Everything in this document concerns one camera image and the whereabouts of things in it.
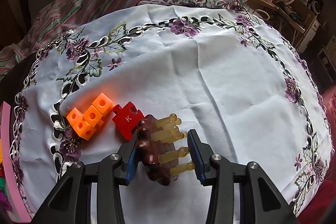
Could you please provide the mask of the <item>brown massage comb with pegs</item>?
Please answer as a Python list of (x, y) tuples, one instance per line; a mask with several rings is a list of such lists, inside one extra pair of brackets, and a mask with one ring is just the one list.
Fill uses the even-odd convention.
[(179, 164), (179, 159), (190, 153), (188, 147), (175, 147), (177, 141), (187, 137), (178, 127), (181, 123), (174, 113), (162, 119), (147, 115), (139, 121), (135, 131), (137, 161), (145, 167), (149, 180), (163, 186), (169, 186), (181, 173), (195, 169), (192, 162)]

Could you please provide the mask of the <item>magenta perforated ball cup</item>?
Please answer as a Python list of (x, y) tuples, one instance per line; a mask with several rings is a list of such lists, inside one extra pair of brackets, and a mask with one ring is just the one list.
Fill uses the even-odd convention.
[(11, 206), (11, 204), (9, 203), (6, 195), (4, 194), (4, 192), (0, 192), (0, 206), (6, 210), (6, 211), (12, 211), (13, 208)]

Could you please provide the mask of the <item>orange linked cubes toy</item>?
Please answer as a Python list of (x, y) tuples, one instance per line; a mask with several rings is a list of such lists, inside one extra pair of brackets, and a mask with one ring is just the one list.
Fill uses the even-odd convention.
[(114, 103), (104, 93), (99, 94), (84, 114), (73, 108), (66, 116), (74, 132), (82, 139), (89, 140), (104, 124), (103, 119), (112, 111)]

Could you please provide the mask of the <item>pink storage box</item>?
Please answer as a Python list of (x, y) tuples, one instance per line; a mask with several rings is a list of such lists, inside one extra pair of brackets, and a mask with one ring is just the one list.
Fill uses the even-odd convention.
[(1, 105), (1, 151), (6, 179), (7, 197), (13, 208), (10, 216), (18, 222), (30, 223), (31, 216), (21, 198), (14, 175), (14, 168), (10, 159), (10, 114), (11, 106), (6, 102), (3, 102)]

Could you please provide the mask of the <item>dark red puzzle block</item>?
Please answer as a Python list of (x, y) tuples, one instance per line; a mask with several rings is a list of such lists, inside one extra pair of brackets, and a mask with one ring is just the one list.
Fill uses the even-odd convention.
[(125, 140), (131, 141), (139, 121), (144, 118), (143, 113), (132, 102), (128, 102), (124, 107), (116, 105), (112, 111), (115, 114), (112, 121), (119, 133)]

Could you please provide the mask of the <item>white floral embroidered tablecloth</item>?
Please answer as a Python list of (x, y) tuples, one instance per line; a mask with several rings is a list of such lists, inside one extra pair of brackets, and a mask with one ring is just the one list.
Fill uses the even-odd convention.
[(15, 97), (11, 157), (30, 216), (75, 161), (122, 143), (111, 117), (90, 140), (66, 116), (104, 93), (143, 114), (181, 119), (213, 151), (258, 162), (300, 215), (334, 151), (322, 98), (295, 49), (247, 12), (142, 5), (60, 32), (42, 47)]

